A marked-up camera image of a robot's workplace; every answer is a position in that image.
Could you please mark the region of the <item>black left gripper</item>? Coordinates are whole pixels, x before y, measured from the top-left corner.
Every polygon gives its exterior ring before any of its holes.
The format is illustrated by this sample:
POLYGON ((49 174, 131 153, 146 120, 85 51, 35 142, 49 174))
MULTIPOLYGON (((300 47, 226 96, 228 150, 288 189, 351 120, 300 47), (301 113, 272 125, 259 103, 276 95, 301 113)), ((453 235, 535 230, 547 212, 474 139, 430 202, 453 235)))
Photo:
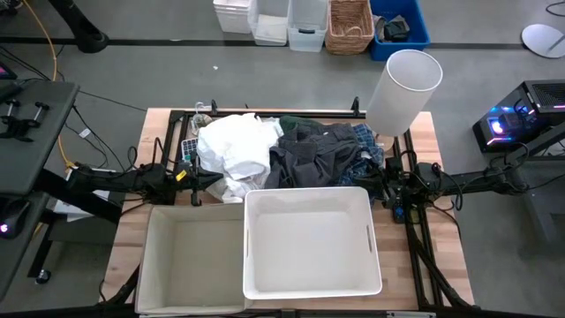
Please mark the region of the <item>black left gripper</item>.
POLYGON ((191 163, 181 162, 175 168, 175 188, 178 192, 204 191, 222 178, 222 173, 207 171, 191 163))

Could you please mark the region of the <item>white lace garment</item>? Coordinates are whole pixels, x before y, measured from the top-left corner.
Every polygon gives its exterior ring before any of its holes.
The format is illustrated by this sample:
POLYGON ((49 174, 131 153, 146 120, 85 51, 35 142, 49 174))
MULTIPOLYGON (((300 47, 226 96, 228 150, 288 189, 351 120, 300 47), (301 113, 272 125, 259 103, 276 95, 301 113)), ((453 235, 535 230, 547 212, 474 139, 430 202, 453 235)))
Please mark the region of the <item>white lace garment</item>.
POLYGON ((283 136, 280 120, 254 113, 229 115, 199 129, 200 167, 222 174, 207 191, 223 203, 240 203, 262 189, 271 172, 270 148, 283 136))

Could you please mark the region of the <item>blue plaid shirt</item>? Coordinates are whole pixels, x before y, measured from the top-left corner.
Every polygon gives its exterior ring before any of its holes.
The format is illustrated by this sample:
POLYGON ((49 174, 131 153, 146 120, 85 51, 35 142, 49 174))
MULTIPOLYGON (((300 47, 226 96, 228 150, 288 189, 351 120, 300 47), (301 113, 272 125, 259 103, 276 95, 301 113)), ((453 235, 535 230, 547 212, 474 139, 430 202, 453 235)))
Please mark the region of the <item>blue plaid shirt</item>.
POLYGON ((376 133, 367 124, 353 126, 360 150, 338 178, 336 186, 353 186, 357 178, 366 177, 384 163, 384 150, 376 142, 376 133))

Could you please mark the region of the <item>dark grey garment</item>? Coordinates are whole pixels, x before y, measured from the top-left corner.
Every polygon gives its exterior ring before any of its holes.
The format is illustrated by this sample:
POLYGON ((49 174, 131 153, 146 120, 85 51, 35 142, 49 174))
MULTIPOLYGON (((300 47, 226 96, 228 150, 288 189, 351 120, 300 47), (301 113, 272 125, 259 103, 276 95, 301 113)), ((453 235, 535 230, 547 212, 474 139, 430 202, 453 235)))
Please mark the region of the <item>dark grey garment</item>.
POLYGON ((264 187, 334 186, 360 151, 349 124, 296 125, 269 149, 270 174, 264 187))

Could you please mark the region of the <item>dark green garment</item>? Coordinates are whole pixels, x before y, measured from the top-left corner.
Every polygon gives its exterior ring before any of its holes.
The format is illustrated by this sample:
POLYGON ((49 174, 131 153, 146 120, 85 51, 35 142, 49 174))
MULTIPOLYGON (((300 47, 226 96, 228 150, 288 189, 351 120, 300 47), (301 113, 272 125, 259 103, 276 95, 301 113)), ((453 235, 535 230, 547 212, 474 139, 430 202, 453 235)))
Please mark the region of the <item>dark green garment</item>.
POLYGON ((322 123, 305 117, 282 116, 279 118, 279 124, 284 133, 295 129, 299 125, 307 127, 320 127, 322 123))

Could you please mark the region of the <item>dark clothes in crate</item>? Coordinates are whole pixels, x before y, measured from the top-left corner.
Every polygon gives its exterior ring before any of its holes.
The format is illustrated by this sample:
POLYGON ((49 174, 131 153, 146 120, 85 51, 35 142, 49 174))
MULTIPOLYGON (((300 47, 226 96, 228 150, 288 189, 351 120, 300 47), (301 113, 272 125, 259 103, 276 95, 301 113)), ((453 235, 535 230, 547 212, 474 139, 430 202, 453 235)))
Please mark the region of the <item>dark clothes in crate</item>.
POLYGON ((411 33, 410 27, 402 15, 391 20, 383 16, 373 15, 375 34, 379 42, 407 42, 411 33))

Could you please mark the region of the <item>small glass flask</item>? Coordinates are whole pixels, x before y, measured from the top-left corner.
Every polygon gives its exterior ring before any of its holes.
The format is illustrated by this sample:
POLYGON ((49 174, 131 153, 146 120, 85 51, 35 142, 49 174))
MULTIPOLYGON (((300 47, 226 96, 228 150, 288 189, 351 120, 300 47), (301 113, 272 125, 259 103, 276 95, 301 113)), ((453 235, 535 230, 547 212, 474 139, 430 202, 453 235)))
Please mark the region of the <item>small glass flask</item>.
POLYGON ((211 105, 206 105, 203 102, 196 102, 194 105, 195 113, 190 119, 191 131, 194 135, 199 134, 200 128, 203 128, 213 122, 213 119, 208 115, 212 110, 211 105))

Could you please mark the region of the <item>white paper booklet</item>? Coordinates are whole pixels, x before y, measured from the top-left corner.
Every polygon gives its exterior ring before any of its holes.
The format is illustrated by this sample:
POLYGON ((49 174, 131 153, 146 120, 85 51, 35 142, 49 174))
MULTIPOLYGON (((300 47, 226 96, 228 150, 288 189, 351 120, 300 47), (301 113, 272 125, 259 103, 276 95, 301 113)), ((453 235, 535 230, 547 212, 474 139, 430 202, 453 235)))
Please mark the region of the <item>white paper booklet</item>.
MULTIPOLYGON (((110 191, 96 190, 93 191, 93 194, 100 199, 109 201, 110 191)), ((55 207, 53 208, 53 212, 59 215, 66 216, 66 221, 68 223, 78 221, 83 218, 93 217, 92 214, 89 214, 80 208, 77 208, 73 205, 70 205, 60 200, 56 201, 55 207)))

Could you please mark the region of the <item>clear plastic bin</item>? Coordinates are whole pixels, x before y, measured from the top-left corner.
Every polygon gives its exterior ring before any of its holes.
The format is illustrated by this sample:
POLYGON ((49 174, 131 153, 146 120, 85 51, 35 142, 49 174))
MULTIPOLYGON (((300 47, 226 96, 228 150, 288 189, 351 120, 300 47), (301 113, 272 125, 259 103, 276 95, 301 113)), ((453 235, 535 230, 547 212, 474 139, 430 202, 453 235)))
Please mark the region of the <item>clear plastic bin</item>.
POLYGON ((258 46, 285 46, 290 0, 251 0, 248 24, 258 46))

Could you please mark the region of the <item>grey desk with clamp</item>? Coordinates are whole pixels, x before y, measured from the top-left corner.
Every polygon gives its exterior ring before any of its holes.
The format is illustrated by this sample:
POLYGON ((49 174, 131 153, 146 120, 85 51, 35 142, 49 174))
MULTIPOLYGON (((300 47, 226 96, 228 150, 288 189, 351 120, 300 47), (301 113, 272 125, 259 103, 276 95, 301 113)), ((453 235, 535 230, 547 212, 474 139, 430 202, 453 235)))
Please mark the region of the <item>grey desk with clamp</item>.
POLYGON ((70 82, 32 81, 0 102, 0 134, 8 130, 3 117, 27 126, 22 137, 0 137, 1 194, 26 195, 33 190, 78 91, 79 85, 70 82))

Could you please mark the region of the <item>black stand base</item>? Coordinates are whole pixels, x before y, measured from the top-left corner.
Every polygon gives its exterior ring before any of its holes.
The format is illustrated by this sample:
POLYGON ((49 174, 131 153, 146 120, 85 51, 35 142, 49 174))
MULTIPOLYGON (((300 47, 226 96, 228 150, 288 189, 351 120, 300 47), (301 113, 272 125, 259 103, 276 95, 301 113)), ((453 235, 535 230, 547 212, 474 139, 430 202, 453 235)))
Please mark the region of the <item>black stand base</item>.
POLYGON ((48 1, 70 28, 81 52, 94 54, 108 46, 109 37, 88 19, 74 0, 48 1))

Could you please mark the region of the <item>black desk clamp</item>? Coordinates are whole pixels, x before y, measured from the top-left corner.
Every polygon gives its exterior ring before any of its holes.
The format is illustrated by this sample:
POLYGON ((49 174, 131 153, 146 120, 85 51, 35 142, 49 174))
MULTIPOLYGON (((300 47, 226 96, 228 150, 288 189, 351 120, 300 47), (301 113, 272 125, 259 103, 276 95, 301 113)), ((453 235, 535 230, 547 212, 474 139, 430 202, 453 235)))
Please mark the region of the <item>black desk clamp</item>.
POLYGON ((40 116, 42 112, 49 111, 50 106, 43 102, 36 102, 37 112, 33 118, 18 119, 14 116, 14 110, 21 107, 21 103, 15 99, 8 100, 6 104, 9 106, 6 115, 0 117, 0 121, 7 126, 4 132, 0 132, 0 139, 15 139, 22 142, 33 142, 34 140, 27 136, 32 128, 41 126, 40 116))

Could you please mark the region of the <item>black computer mouse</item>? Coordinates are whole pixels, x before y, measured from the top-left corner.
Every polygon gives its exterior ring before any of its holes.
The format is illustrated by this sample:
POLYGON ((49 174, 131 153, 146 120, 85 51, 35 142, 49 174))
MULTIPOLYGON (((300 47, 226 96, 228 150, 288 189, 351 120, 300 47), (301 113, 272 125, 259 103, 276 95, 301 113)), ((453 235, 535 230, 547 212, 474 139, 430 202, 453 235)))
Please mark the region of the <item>black computer mouse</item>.
POLYGON ((23 230, 29 209, 28 200, 7 201, 0 210, 0 238, 15 239, 23 230))

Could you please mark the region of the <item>dark desk with mouse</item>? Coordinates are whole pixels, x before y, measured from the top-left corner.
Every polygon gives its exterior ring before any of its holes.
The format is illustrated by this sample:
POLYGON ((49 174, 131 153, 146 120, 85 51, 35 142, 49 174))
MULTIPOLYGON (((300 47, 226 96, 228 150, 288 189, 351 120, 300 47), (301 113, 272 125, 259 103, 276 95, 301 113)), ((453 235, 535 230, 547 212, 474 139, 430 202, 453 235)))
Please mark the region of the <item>dark desk with mouse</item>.
POLYGON ((31 193, 25 197, 0 198, 0 210, 7 201, 25 199, 30 201, 25 225, 21 233, 14 239, 0 238, 0 302, 5 298, 11 282, 18 271, 19 264, 32 239, 35 228, 40 222, 43 210, 49 197, 45 193, 31 193))

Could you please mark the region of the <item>round grey floor disc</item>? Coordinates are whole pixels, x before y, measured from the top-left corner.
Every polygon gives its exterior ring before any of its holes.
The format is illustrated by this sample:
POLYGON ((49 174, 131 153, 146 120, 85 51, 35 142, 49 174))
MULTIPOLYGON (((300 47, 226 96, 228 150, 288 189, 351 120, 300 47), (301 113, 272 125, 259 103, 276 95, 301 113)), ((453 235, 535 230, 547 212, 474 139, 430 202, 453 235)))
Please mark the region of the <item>round grey floor disc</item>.
POLYGON ((548 25, 533 24, 523 29, 521 40, 524 46, 545 58, 565 57, 565 34, 548 25))

